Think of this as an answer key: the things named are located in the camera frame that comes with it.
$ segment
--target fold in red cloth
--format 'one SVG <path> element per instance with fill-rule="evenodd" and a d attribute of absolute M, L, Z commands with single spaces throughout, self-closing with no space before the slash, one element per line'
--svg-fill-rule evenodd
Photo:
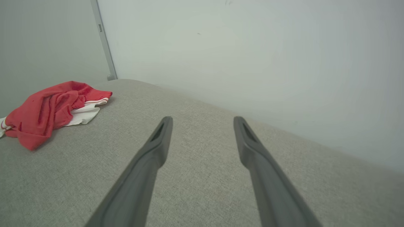
<path fill-rule="evenodd" d="M 85 83 L 65 82 L 39 91 L 11 112 L 5 124 L 9 137 L 33 151 L 52 135 L 52 130 L 68 124 L 73 116 L 70 111 L 82 108 L 87 101 L 108 100 L 110 91 L 96 90 Z"/>

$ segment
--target wall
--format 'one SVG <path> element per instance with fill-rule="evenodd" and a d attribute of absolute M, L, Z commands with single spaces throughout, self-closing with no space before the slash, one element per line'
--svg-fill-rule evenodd
<path fill-rule="evenodd" d="M 99 0 L 119 78 L 404 172 L 401 0 Z"/>
<path fill-rule="evenodd" d="M 0 1 L 0 118 L 39 90 L 108 74 L 90 0 Z"/>

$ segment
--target gray carpet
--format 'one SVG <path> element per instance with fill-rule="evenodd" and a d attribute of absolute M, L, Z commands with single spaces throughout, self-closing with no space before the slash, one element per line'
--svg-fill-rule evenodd
<path fill-rule="evenodd" d="M 0 226 L 83 226 L 164 116 L 174 120 L 147 226 L 260 226 L 234 113 L 134 80 L 36 152 L 0 139 Z M 247 119 L 324 226 L 402 226 L 404 176 Z"/>

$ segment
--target red garment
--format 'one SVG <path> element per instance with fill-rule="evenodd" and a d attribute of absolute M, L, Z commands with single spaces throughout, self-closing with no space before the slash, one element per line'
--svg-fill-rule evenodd
<path fill-rule="evenodd" d="M 33 151 L 43 144 L 52 130 L 68 124 L 72 109 L 82 108 L 86 101 L 109 99 L 110 91 L 95 90 L 85 83 L 69 81 L 37 92 L 11 112 L 6 125 L 9 137 L 18 137 L 20 143 Z"/>

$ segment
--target red and white cloth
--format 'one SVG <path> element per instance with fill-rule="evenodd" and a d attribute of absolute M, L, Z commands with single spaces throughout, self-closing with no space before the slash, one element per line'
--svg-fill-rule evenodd
<path fill-rule="evenodd" d="M 0 119 L 0 137 L 17 137 L 21 145 L 33 151 L 52 135 L 54 129 L 87 124 L 112 92 L 96 90 L 85 83 L 65 82 L 39 91 L 7 117 Z"/>

